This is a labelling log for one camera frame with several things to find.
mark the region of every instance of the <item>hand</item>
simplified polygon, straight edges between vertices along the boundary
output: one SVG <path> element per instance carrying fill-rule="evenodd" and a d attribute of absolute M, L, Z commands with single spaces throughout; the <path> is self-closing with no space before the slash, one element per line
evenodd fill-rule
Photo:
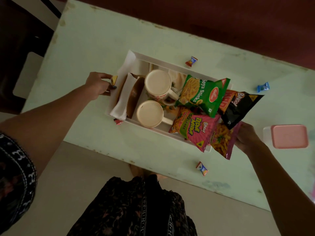
<path fill-rule="evenodd" d="M 250 150 L 263 146 L 264 143 L 257 136 L 252 125 L 242 122 L 235 145 L 247 154 Z"/>
<path fill-rule="evenodd" d="M 110 96 L 110 90 L 116 89 L 116 86 L 113 86 L 110 82 L 107 82 L 103 79 L 111 79 L 112 75 L 98 72 L 91 72 L 88 76 L 85 86 L 91 89 L 92 91 L 92 100 L 98 98 L 99 95 Z"/>

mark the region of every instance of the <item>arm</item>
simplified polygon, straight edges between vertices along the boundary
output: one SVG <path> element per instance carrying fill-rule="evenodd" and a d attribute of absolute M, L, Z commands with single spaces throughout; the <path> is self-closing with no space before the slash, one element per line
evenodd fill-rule
<path fill-rule="evenodd" d="M 111 77 L 91 72 L 85 85 L 60 99 L 0 123 L 0 131 L 15 139 L 28 153 L 39 176 L 85 106 L 107 89 L 115 88 L 102 80 Z"/>
<path fill-rule="evenodd" d="M 314 203 L 259 139 L 253 126 L 243 123 L 235 145 L 252 163 L 281 235 L 313 234 Z"/>

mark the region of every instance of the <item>black floral dress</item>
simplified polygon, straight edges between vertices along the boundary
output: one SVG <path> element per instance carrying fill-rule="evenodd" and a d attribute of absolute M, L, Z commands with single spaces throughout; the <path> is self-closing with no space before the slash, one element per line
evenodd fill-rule
<path fill-rule="evenodd" d="M 0 234 L 28 210 L 35 195 L 36 170 L 22 148 L 0 133 Z M 78 235 L 193 235 L 181 196 L 162 190 L 156 175 L 129 182 L 111 178 L 73 225 Z"/>

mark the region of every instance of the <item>black floral sleeve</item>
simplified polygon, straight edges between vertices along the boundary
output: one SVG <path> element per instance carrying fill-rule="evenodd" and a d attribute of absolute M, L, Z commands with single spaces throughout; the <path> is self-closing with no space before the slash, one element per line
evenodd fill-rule
<path fill-rule="evenodd" d="M 26 152 L 0 133 L 0 234 L 29 209 L 36 184 L 36 169 Z"/>

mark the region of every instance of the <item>tiled floor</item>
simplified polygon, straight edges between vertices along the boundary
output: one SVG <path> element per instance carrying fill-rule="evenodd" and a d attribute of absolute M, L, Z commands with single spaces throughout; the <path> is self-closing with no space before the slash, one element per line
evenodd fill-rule
<path fill-rule="evenodd" d="M 14 0 L 55 28 L 58 19 L 39 0 Z M 63 3 L 54 2 L 62 9 Z M 26 98 L 42 58 L 30 53 L 14 93 Z M 0 120 L 11 115 L 1 114 Z M 36 198 L 26 215 L 4 236 L 66 235 L 112 176 L 130 180 L 128 164 L 63 142 L 38 180 Z M 279 235 L 272 214 L 245 203 L 167 178 L 162 188 L 178 192 L 198 235 Z"/>

